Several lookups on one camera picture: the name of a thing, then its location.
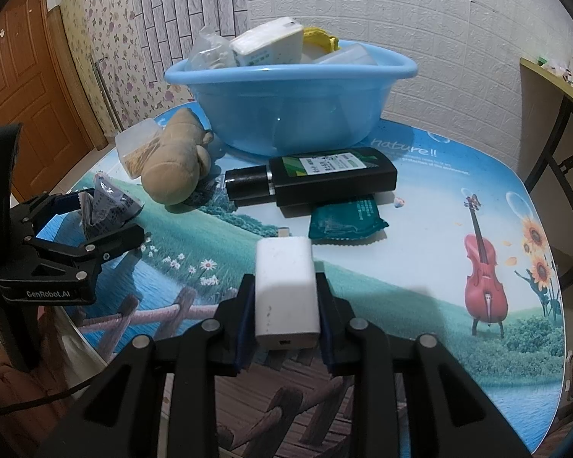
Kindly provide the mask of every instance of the blue plastic basin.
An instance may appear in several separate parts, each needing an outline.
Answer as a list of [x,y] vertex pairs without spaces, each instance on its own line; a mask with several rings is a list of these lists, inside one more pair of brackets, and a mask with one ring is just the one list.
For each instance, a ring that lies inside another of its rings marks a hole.
[[[342,47],[356,41],[340,40]],[[414,77],[410,58],[361,43],[373,65],[269,65],[185,71],[165,80],[189,87],[212,130],[234,148],[264,156],[352,146],[376,126],[390,88]]]

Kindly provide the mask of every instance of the black cable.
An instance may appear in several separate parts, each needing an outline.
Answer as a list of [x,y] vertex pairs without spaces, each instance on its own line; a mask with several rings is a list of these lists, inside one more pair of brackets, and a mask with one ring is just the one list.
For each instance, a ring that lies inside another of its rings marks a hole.
[[86,381],[83,381],[76,386],[72,386],[70,389],[66,389],[61,393],[51,394],[50,396],[40,397],[38,399],[33,399],[32,401],[26,401],[24,403],[16,403],[14,405],[3,406],[0,408],[0,416],[13,413],[14,411],[29,410],[30,408],[36,408],[37,406],[46,405],[53,403],[54,401],[58,401],[59,399],[64,399],[65,397],[72,396],[74,393],[78,393],[81,389],[89,386],[95,378],[96,376],[90,377]]

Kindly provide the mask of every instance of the bottle cap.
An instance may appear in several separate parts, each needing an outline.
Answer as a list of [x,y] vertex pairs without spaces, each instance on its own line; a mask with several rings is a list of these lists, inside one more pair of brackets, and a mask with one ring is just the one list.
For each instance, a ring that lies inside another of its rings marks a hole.
[[227,196],[233,202],[270,196],[267,167],[255,165],[225,172]]

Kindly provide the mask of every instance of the green plastic wrapper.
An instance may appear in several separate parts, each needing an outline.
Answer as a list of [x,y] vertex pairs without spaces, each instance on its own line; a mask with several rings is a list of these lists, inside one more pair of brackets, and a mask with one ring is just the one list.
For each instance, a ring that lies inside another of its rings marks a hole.
[[388,227],[380,218],[373,195],[325,203],[312,211],[310,239],[354,241]]

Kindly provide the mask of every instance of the floral wallpaper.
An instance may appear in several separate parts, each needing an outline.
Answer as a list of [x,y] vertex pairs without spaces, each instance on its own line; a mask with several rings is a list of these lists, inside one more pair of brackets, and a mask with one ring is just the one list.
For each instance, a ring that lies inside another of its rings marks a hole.
[[94,60],[106,57],[101,72],[123,127],[192,99],[186,87],[149,81],[129,0],[62,0],[60,6],[77,71],[106,134],[115,130],[88,53]]

